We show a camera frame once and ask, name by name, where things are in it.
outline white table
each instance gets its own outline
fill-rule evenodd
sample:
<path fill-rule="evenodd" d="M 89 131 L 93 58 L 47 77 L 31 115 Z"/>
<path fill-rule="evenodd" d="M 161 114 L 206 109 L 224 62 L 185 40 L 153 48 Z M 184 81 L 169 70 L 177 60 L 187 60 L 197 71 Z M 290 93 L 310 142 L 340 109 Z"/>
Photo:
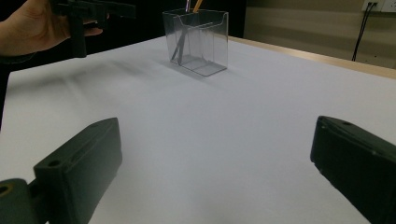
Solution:
<path fill-rule="evenodd" d="M 229 42 L 229 68 L 169 63 L 164 37 L 11 74 L 0 179 L 119 118 L 123 164 L 91 223 L 368 223 L 309 160 L 319 115 L 396 143 L 396 80 Z"/>

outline clear plastic container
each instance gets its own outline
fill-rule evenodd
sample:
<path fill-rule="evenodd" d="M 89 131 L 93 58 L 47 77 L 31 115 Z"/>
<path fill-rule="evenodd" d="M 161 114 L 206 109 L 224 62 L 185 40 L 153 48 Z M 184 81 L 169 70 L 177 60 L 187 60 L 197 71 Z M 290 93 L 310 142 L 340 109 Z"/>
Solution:
<path fill-rule="evenodd" d="M 227 68 L 228 12 L 185 9 L 165 11 L 163 24 L 169 58 L 202 76 Z"/>

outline wall socket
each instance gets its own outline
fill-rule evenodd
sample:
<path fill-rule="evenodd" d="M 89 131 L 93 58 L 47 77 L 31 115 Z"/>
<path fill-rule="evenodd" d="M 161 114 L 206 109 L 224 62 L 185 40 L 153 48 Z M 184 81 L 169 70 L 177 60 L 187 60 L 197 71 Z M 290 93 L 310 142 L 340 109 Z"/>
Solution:
<path fill-rule="evenodd" d="M 382 12 L 396 12 L 396 0 L 385 0 Z"/>
<path fill-rule="evenodd" d="M 384 5 L 384 2 L 386 0 L 364 0 L 363 7 L 361 8 L 362 11 L 365 11 L 367 9 L 367 5 L 369 3 L 376 3 L 376 6 L 373 7 L 372 11 L 381 11 L 382 6 Z"/>

